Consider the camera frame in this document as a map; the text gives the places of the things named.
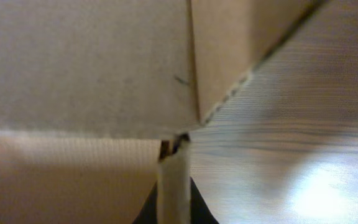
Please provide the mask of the brown cardboard box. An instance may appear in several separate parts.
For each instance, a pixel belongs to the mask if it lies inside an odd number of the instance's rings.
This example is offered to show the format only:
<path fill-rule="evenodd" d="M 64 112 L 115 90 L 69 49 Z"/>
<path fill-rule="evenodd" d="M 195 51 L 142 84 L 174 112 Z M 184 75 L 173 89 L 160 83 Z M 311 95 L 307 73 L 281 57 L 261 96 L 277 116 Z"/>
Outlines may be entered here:
<path fill-rule="evenodd" d="M 190 222 L 188 134 L 321 1 L 0 1 L 0 135 L 160 139 L 157 221 Z"/>

